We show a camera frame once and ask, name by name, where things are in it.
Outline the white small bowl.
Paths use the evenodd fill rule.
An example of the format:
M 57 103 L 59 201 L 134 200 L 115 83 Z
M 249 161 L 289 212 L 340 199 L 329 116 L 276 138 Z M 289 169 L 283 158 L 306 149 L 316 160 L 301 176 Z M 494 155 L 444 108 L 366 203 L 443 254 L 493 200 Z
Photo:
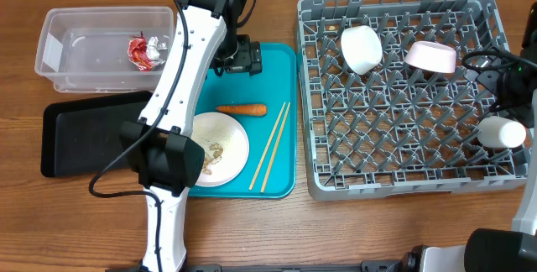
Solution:
M 358 75 L 364 75 L 375 68 L 383 58 L 380 38 L 367 25 L 343 30 L 341 52 L 348 67 Z

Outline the orange carrot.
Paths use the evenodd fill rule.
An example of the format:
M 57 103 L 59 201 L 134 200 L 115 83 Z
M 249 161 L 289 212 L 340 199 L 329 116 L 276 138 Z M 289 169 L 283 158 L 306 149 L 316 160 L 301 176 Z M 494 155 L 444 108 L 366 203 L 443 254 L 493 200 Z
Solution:
M 268 108 L 264 104 L 221 105 L 216 107 L 216 110 L 226 114 L 253 117 L 263 117 L 268 112 Z

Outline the white plate with peanuts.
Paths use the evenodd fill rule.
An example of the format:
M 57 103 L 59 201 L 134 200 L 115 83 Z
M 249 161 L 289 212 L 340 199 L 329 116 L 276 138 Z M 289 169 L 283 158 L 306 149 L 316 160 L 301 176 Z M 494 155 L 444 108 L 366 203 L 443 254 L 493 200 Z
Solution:
M 196 115 L 191 138 L 205 151 L 197 186 L 222 186 L 237 177 L 248 161 L 248 135 L 229 115 L 221 112 Z

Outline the red snack wrapper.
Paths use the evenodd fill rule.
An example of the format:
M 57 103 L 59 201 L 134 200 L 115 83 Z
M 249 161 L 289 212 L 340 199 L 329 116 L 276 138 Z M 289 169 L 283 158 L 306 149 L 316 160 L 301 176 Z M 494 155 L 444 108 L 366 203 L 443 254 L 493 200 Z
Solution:
M 165 41 L 157 36 L 146 38 L 143 33 L 131 36 L 128 40 L 128 59 L 139 71 L 151 71 L 165 63 L 163 53 L 168 49 Z

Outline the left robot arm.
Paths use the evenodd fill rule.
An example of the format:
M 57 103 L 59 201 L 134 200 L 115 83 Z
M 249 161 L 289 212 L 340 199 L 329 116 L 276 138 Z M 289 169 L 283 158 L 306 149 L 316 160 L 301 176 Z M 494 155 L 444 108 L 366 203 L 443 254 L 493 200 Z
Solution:
M 204 161 L 191 139 L 194 112 L 209 70 L 262 70 L 260 45 L 237 29 L 249 19 L 247 0 L 173 0 L 176 36 L 159 83 L 136 122 L 121 127 L 121 157 L 138 173 L 148 205 L 148 243 L 137 271 L 184 271 L 185 205 Z

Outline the wooden chopstick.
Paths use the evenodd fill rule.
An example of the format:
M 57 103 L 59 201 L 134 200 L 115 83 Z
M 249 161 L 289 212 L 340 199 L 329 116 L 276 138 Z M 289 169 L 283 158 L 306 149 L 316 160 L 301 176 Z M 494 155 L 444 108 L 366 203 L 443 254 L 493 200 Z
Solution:
M 288 117 L 288 114 L 289 114 L 290 105 L 291 105 L 291 103 L 289 102 L 287 104 L 287 107 L 286 107 L 285 112 L 284 112 L 283 121 L 282 121 L 282 123 L 280 124 L 280 127 L 279 127 L 279 133 L 278 133 L 278 136 L 276 138 L 276 142 L 274 144 L 274 149 L 273 149 L 273 152 L 271 154 L 270 161 L 268 163 L 268 168 L 266 170 L 265 177 L 263 178 L 263 184 L 262 184 L 262 187 L 261 187 L 261 193 L 265 192 L 266 185 L 267 185 L 267 183 L 269 181 L 269 177 L 270 177 L 270 174 L 271 174 L 271 171 L 272 171 L 272 168 L 273 168 L 275 156 L 276 156 L 276 154 L 278 152 L 278 147 L 279 147 L 279 144 L 280 144 L 280 140 L 281 140 L 281 137 L 282 137 L 282 134 L 283 134 L 283 131 L 284 131 L 284 127 L 285 127 L 285 124 L 286 124 L 286 121 L 287 121 L 287 117 Z
M 284 109 L 285 109 L 285 102 L 282 104 L 282 107 L 280 108 L 280 111 L 279 111 L 279 115 L 278 117 L 276 118 L 275 122 L 274 122 L 274 125 L 273 125 L 273 128 L 271 130 L 271 133 L 268 137 L 268 140 L 267 140 L 267 143 L 265 144 L 265 147 L 264 147 L 264 150 L 263 150 L 263 153 L 259 159 L 259 162 L 258 162 L 258 166 L 253 174 L 253 178 L 251 180 L 251 183 L 248 187 L 249 190 L 252 190 L 254 185 L 255 185 L 255 182 L 258 178 L 258 174 L 259 174 L 259 171 L 261 170 L 261 167 L 263 165 L 263 161 L 265 159 L 265 156 L 269 150 L 269 146 L 271 145 L 271 142 L 272 142 L 272 139 L 274 137 L 274 134 L 275 134 L 275 131 L 276 131 L 276 128 L 278 127 L 278 124 L 279 124 L 279 120 L 281 119 L 281 116 L 282 116 L 282 113 L 284 112 Z

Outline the white paper cup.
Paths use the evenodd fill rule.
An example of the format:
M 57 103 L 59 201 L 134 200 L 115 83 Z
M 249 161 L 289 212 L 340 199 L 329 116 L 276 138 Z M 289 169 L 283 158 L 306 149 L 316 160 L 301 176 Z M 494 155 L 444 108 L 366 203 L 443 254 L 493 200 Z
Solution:
M 484 118 L 478 125 L 478 141 L 488 148 L 516 148 L 526 139 L 526 128 L 517 121 L 498 116 Z

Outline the pink shallow bowl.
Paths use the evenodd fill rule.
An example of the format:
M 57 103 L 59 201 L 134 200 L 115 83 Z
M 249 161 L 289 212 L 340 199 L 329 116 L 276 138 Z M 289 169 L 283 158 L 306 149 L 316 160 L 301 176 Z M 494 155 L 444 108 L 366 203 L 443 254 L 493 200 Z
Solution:
M 436 42 L 417 41 L 410 47 L 404 62 L 421 70 L 450 74 L 456 69 L 456 51 Z

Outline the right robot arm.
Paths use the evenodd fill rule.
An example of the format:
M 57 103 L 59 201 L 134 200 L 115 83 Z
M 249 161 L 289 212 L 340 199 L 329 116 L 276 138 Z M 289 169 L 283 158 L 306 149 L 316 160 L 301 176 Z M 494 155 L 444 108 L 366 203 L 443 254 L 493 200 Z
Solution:
M 519 55 L 491 48 L 464 55 L 461 64 L 495 97 L 477 125 L 488 148 L 514 149 L 536 125 L 536 9 L 531 8 Z M 524 196 L 510 230 L 479 228 L 467 242 L 447 248 L 419 245 L 399 265 L 402 271 L 534 271 L 536 269 L 536 156 L 529 159 Z

